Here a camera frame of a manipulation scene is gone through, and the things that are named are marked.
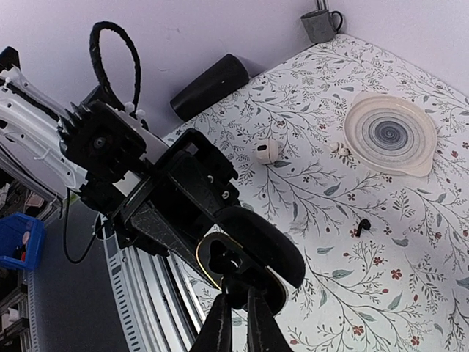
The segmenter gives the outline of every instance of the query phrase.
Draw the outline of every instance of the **blue crate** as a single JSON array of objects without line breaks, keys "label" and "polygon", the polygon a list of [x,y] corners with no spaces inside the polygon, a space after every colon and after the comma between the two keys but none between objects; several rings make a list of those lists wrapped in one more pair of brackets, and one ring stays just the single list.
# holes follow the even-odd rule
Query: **blue crate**
[{"label": "blue crate", "polygon": [[[17,247],[23,245],[23,235],[31,233],[26,245],[26,260],[12,258]],[[0,266],[8,269],[34,270],[39,265],[45,237],[42,221],[22,213],[0,219]]]}]

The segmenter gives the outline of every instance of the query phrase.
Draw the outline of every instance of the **floral pattern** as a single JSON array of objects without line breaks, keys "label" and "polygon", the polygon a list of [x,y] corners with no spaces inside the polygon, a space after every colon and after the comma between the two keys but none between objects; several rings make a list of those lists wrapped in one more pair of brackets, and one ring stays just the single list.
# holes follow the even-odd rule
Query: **floral pattern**
[{"label": "floral pattern", "polygon": [[[383,175],[331,152],[362,91],[423,108],[437,126],[428,177]],[[469,99],[376,46],[340,34],[254,78],[183,125],[232,161],[243,206],[298,246],[306,279],[277,321],[294,351],[469,351]],[[263,166],[256,143],[282,143]],[[356,238],[358,222],[370,231]],[[186,268],[201,306],[215,295]],[[234,315],[234,351],[245,350]]]}]

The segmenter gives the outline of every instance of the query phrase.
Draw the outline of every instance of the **wall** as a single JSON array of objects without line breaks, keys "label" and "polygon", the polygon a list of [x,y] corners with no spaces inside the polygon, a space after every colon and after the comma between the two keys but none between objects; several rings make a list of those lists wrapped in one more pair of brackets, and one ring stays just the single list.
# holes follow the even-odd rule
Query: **wall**
[{"label": "wall", "polygon": [[329,0],[343,32],[387,49],[469,95],[468,0]]},{"label": "wall", "polygon": [[[61,104],[96,85],[88,52],[98,21],[114,21],[134,40],[143,69],[140,107],[159,135],[181,121],[169,101],[230,52],[252,75],[308,45],[299,17],[312,0],[3,0],[0,48],[20,51],[22,71]],[[133,64],[115,34],[103,33],[104,65],[121,100],[132,100]]]}]

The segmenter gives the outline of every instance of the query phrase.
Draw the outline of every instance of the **printed flower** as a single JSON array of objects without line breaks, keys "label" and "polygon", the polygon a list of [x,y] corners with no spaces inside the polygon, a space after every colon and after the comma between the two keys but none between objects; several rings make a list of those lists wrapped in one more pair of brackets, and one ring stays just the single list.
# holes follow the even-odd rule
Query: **printed flower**
[{"label": "printed flower", "polygon": [[412,343],[412,346],[420,345],[420,337],[418,337],[418,336],[412,337],[411,343]]},{"label": "printed flower", "polygon": [[401,269],[391,270],[392,278],[399,280],[402,277]]},{"label": "printed flower", "polygon": [[383,259],[381,259],[380,257],[375,257],[373,259],[373,263],[378,266],[379,264],[383,264]]},{"label": "printed flower", "polygon": [[354,325],[353,326],[353,334],[360,336],[364,332],[365,332],[365,330],[363,329],[363,325],[360,325],[360,326]]}]

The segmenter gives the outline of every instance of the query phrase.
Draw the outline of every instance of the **black mug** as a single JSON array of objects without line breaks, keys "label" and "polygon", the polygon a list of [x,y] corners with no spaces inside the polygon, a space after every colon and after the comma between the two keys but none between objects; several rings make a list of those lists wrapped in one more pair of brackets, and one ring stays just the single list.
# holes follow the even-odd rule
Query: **black mug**
[{"label": "black mug", "polygon": [[[340,18],[338,26],[334,24],[334,15],[338,15]],[[303,22],[312,43],[326,43],[334,39],[344,23],[344,17],[339,11],[316,10],[301,16],[301,22]]]}]

